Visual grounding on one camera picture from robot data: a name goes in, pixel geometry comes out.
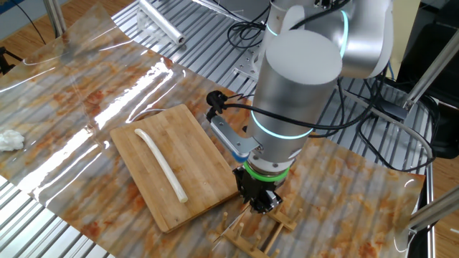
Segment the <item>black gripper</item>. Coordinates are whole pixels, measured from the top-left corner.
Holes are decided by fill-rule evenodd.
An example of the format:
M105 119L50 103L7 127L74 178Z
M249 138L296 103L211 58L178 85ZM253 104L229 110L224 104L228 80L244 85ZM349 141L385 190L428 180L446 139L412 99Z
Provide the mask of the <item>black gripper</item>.
M275 192L283 185L281 181L261 181L251 176L248 168L240 166L233 170L237 189L243 198L243 203L249 203L252 211L259 214L268 213L283 202Z

